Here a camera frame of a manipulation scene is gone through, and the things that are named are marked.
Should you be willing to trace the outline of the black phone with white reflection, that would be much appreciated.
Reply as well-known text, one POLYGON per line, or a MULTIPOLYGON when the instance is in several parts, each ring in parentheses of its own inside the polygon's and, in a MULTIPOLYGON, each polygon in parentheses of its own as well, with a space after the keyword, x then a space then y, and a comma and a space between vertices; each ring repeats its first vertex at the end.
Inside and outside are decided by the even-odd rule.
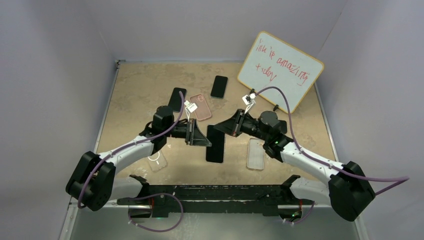
POLYGON ((207 126, 207 139, 212 143, 206 148, 205 160, 211 163, 224 162, 225 134, 214 128, 214 125, 207 126))

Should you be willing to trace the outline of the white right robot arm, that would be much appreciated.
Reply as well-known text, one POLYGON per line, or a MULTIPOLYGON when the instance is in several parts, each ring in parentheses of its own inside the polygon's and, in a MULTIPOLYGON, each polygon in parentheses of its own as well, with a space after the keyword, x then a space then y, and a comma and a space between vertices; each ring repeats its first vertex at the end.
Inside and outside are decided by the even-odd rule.
POLYGON ((273 111, 264 111, 259 118, 253 118, 238 109, 231 118, 215 124, 214 129, 232 137, 247 134, 263 140, 263 149, 270 158, 297 167, 316 179, 300 176, 287 179, 280 196, 288 204, 298 199, 311 200, 332 207, 341 218, 352 222, 376 197, 357 163, 343 164, 297 146, 286 135, 287 122, 279 120, 273 111))

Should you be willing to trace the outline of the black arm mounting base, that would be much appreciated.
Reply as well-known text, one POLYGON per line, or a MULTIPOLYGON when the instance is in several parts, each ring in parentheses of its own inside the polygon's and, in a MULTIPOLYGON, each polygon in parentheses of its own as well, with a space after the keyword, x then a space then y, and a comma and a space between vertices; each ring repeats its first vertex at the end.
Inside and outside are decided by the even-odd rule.
POLYGON ((287 182, 271 185, 152 185, 142 182, 136 197, 120 197, 118 205, 148 206, 153 218, 170 213, 261 214, 296 222, 304 204, 289 193, 287 182))

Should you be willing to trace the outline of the clear magsafe case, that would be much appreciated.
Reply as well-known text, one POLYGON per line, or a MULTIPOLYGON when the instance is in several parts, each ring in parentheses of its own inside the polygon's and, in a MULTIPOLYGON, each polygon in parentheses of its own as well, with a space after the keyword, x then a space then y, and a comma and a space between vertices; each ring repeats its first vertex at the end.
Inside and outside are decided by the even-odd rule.
POLYGON ((147 157, 147 162, 152 172, 158 172, 168 166, 168 162, 161 150, 147 157))

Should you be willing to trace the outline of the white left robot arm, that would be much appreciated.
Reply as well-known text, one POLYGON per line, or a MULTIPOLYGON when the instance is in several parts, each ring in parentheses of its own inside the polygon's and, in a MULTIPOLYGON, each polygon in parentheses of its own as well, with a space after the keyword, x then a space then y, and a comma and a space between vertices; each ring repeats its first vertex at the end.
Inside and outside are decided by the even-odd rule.
POLYGON ((146 203, 149 191, 143 187, 144 178, 130 176, 118 181, 116 174, 136 161, 158 153, 169 137, 184 139, 190 146, 212 146, 200 131, 196 119, 174 119, 171 107, 160 106, 152 121, 130 142, 99 154, 84 153, 66 184, 66 193, 77 200, 79 208, 87 207, 92 211, 98 211, 109 200, 115 199, 130 198, 138 205, 146 203))

